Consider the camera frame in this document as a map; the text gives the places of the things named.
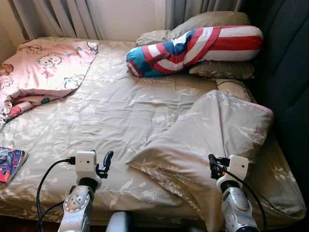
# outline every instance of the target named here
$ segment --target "black cable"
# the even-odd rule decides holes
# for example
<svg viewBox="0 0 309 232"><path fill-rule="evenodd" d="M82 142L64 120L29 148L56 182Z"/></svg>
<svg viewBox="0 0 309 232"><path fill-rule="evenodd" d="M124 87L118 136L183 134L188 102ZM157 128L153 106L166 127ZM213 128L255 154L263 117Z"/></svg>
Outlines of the black cable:
<svg viewBox="0 0 309 232"><path fill-rule="evenodd" d="M45 175L43 176L40 184L39 184L39 187L38 187L38 191L37 191L37 197L36 197L36 201L37 201L37 210L38 210L38 218L40 219L41 218L41 205L40 205L40 191L41 191L41 188L42 188L42 184L45 180L45 178L47 177L48 173L50 172L50 170L55 166L57 165L58 163L61 163L61 162L68 162L69 164L75 164L75 157L70 157L68 159L62 159L62 160L58 160L57 162L55 162L52 166L50 166L50 168L46 171ZM42 221L40 222L40 228L41 228L41 232L44 232L44 229L43 229L43 226L42 226Z"/></svg>
<svg viewBox="0 0 309 232"><path fill-rule="evenodd" d="M222 168L219 164L214 163L214 165L216 165L221 171L229 174L231 177L235 178L236 180L238 180L239 182L241 182L253 195L253 197L255 198L257 204L259 205L259 208L261 210L262 213L262 217L263 217L263 231L266 232L267 231L267 220L266 220L266 215L264 212L264 209L262 207L262 204L260 202L260 200L258 199L257 195L253 192L253 190L246 184L246 182L244 182L242 179L238 178L237 176L235 176L234 174L230 173L229 171L225 170L224 168Z"/></svg>
<svg viewBox="0 0 309 232"><path fill-rule="evenodd" d="M36 225L36 227L35 227L35 232L38 231L39 226L40 226L40 223L41 223L41 221L43 220L44 216L45 216L51 209L53 209L53 208L55 208L55 207L57 207L57 206L59 206L59 205L63 205L63 203L64 203L64 201L61 201L61 202L59 202L59 203L57 203L57 204L54 204L54 205L50 206L48 209L45 210L45 212L44 212L43 215L40 217L40 219L39 219L39 221L38 221L38 223L37 223L37 225Z"/></svg>

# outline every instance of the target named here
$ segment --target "wooden floor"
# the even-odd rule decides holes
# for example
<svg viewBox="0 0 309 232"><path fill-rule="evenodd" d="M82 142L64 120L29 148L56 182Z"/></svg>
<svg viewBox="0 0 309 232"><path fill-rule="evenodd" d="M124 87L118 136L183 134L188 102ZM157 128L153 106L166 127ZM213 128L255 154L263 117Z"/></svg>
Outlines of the wooden floor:
<svg viewBox="0 0 309 232"><path fill-rule="evenodd" d="M36 221L0 216L0 232L34 232ZM57 232L58 223L44 222L44 232ZM91 232L105 232L106 226L91 226ZM181 232L181 229L135 228L134 232Z"/></svg>

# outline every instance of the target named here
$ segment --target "cartoon character print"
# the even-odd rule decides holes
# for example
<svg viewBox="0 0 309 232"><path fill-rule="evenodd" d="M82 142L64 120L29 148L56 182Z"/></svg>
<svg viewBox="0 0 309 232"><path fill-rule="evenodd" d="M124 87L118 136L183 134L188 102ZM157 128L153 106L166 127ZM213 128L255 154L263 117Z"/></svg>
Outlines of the cartoon character print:
<svg viewBox="0 0 309 232"><path fill-rule="evenodd" d="M49 77L54 76L54 74L48 69L56 68L56 66L62 62L62 58L54 54L48 54L47 56L39 58L36 62L43 66L44 71L42 74L45 75L46 79L48 79Z"/></svg>
<svg viewBox="0 0 309 232"><path fill-rule="evenodd" d="M0 64L0 76L8 76L13 70L14 66L12 64Z"/></svg>
<svg viewBox="0 0 309 232"><path fill-rule="evenodd" d="M43 99L41 100L41 104L46 104L46 103L48 103L48 102L50 102L50 99L49 99L49 98L43 98Z"/></svg>
<svg viewBox="0 0 309 232"><path fill-rule="evenodd" d="M11 84L13 84L13 80L10 78L3 78L0 79L0 89L4 89L4 87L9 87Z"/></svg>
<svg viewBox="0 0 309 232"><path fill-rule="evenodd" d="M28 54L41 54L42 52L42 47L37 44L32 44L28 46L27 53Z"/></svg>
<svg viewBox="0 0 309 232"><path fill-rule="evenodd" d="M18 106L13 106L9 113L9 117L17 116L21 113L21 109Z"/></svg>
<svg viewBox="0 0 309 232"><path fill-rule="evenodd" d="M54 54L48 54L47 56L39 58L36 62L45 68L52 68L60 64L62 62L62 58Z"/></svg>
<svg viewBox="0 0 309 232"><path fill-rule="evenodd" d="M66 89L76 89L81 84L84 79L84 75L75 75L73 77L64 78L64 88Z"/></svg>
<svg viewBox="0 0 309 232"><path fill-rule="evenodd" d="M98 53L98 43L87 42L87 46L90 48L90 51L97 54Z"/></svg>
<svg viewBox="0 0 309 232"><path fill-rule="evenodd" d="M82 51L83 49L81 47L77 47L76 51L71 52L70 54L67 54L67 57L70 56L78 56L79 55L79 51Z"/></svg>
<svg viewBox="0 0 309 232"><path fill-rule="evenodd" d="M0 125L6 123L10 109L12 107L11 98L8 97L4 102L0 102Z"/></svg>

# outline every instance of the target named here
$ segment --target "folded blanket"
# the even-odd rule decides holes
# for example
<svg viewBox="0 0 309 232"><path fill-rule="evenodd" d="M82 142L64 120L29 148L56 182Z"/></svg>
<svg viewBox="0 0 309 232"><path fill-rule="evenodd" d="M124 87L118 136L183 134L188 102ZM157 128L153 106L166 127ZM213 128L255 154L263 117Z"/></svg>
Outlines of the folded blanket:
<svg viewBox="0 0 309 232"><path fill-rule="evenodd" d="M209 232L223 226L221 191L211 179L208 155L256 160L271 110L212 90L126 164L183 198L205 220Z"/></svg>
<svg viewBox="0 0 309 232"><path fill-rule="evenodd" d="M64 97L79 87L98 43L31 40L0 65L0 130L25 110Z"/></svg>
<svg viewBox="0 0 309 232"><path fill-rule="evenodd" d="M133 48L126 63L135 76L165 75L203 60L251 60L262 42L262 32L254 26L197 28L173 41Z"/></svg>

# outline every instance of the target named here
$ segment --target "pink blanket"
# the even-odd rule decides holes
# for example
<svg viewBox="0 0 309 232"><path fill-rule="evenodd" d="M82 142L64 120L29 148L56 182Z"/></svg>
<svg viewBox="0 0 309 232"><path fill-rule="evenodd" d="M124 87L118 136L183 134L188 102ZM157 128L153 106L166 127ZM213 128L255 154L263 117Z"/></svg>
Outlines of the pink blanket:
<svg viewBox="0 0 309 232"><path fill-rule="evenodd" d="M0 130L34 106L64 97L82 83L98 43L31 40L0 65Z"/></svg>

